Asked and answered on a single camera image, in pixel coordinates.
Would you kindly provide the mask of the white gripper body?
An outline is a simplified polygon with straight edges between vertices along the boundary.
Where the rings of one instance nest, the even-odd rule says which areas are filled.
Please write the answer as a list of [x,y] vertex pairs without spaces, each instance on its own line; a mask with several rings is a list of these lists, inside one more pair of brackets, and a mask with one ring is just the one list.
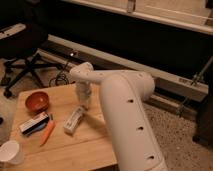
[[88,82],[76,83],[76,94],[79,103],[86,110],[90,108],[91,93],[92,93],[91,85]]

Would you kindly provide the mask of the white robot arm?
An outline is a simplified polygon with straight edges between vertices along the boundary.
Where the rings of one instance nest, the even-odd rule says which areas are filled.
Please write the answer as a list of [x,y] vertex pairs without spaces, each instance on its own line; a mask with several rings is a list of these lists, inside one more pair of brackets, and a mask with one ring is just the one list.
[[120,171],[168,171],[142,104],[155,89],[149,73],[94,70],[85,62],[73,67],[70,75],[82,102],[91,83],[100,85],[100,106]]

